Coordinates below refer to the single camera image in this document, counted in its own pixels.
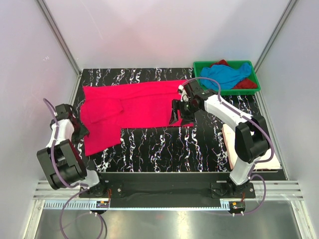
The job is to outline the pink t shirt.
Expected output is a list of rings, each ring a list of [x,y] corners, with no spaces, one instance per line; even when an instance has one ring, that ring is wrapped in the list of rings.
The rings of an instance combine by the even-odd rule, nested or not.
[[[168,127],[172,101],[182,80],[155,81],[102,87],[83,87],[85,101],[80,120],[89,134],[84,137],[86,156],[121,142],[125,128]]]

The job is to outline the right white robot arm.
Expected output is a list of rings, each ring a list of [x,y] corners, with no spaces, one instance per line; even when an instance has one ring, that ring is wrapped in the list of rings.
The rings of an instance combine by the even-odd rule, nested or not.
[[[220,191],[222,196],[240,196],[255,166],[271,161],[275,154],[265,118],[239,110],[226,102],[220,91],[205,90],[196,79],[182,83],[177,91],[181,98],[172,101],[170,124],[178,120],[181,120],[182,125],[194,122],[194,114],[202,110],[220,118],[234,131],[237,160],[226,185]]]

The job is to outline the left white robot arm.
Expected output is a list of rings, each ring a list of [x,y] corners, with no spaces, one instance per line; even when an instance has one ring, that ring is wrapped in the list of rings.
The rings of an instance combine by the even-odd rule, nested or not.
[[[103,197],[108,185],[96,171],[86,168],[73,145],[89,134],[88,129],[76,118],[71,105],[54,107],[47,99],[44,102],[52,115],[52,133],[49,143],[36,156],[49,185],[54,190],[82,186],[90,188],[96,197]]]

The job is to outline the black marble pattern mat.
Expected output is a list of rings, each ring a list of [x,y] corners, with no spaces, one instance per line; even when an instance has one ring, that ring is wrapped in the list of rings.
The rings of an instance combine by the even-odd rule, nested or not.
[[[192,68],[84,69],[73,102],[84,103],[83,87],[111,86],[193,77]],[[228,152],[223,122],[198,111],[194,127],[135,128],[121,131],[120,144],[86,156],[84,143],[75,144],[86,167],[98,172],[227,172]]]

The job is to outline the folded white t shirt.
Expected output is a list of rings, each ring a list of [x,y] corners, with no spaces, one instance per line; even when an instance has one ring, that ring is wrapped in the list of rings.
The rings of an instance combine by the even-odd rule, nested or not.
[[[235,132],[227,124],[222,127],[222,133],[224,137],[224,142],[227,149],[230,169],[233,170],[235,163],[237,161],[237,153],[235,151]],[[281,169],[281,165],[276,155],[269,162],[257,163],[255,170],[277,170]]]

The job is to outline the blue t shirt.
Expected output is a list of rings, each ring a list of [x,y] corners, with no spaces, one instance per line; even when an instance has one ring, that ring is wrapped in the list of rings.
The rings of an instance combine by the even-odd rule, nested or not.
[[[218,90],[215,82],[217,81],[222,90],[231,90],[238,83],[248,78],[252,73],[252,67],[249,63],[243,63],[238,69],[233,69],[227,65],[214,64],[211,67],[204,67],[200,72],[200,83],[208,89]]]

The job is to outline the dark red t shirt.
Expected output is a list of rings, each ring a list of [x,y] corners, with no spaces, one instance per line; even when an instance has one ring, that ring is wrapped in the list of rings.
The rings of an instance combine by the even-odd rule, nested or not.
[[[238,89],[256,89],[258,85],[247,76],[248,70],[251,69],[249,63],[244,63],[240,68],[231,67],[226,60],[210,65],[210,68],[223,70],[214,74],[213,79],[219,81],[223,90],[238,90]]]

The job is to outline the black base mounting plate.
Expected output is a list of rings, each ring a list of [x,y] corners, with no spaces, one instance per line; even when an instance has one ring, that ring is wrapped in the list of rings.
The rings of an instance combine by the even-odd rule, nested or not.
[[[227,172],[101,173],[100,183],[82,198],[111,197],[111,208],[160,209],[213,208],[220,200],[256,197],[252,183],[234,186]]]

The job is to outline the aluminium front rail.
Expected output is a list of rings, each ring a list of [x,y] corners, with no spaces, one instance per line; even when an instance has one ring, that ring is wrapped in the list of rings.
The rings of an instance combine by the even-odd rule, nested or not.
[[[297,181],[266,181],[266,200],[268,201],[301,201],[303,195]],[[40,180],[36,186],[33,198],[36,199],[68,199],[79,192],[79,186],[69,189],[53,190],[47,181]]]

